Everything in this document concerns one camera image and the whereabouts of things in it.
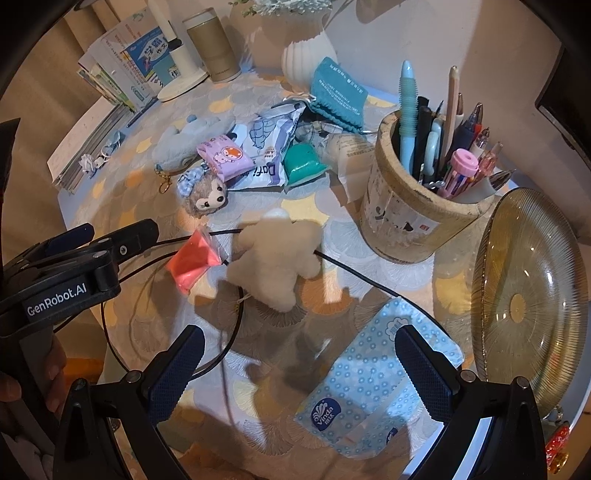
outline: stack of books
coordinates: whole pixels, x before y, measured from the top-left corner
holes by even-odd
[[[125,128],[133,117],[124,104],[113,105],[104,97],[78,120],[47,161],[53,185],[75,193],[84,176],[80,159],[89,154],[96,159],[113,132]]]
[[[179,75],[168,42],[148,8],[98,38],[78,61],[78,74],[112,104],[140,112]]]

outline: pen holder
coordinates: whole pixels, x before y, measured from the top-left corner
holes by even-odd
[[[386,116],[379,127],[376,162],[363,197],[361,234],[381,257],[412,264],[486,213],[494,197],[463,205],[445,200],[419,184],[394,153],[392,134],[398,118]]]

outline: blue gripper pad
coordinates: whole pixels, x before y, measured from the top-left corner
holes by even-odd
[[[460,391],[456,369],[411,325],[396,332],[394,347],[431,418],[447,423],[453,415],[453,396]]]
[[[148,401],[147,413],[152,425],[170,417],[204,351],[203,331],[187,325],[170,348],[156,355],[147,366],[142,393]]]

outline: glass plate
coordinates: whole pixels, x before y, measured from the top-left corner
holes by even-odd
[[[546,416],[583,351],[587,277],[570,225],[542,193],[516,189],[497,205],[476,258],[471,315],[480,378],[527,378]]]

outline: human thumb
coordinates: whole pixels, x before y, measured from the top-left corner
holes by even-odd
[[[13,377],[0,372],[0,401],[11,402],[21,398],[21,386]]]

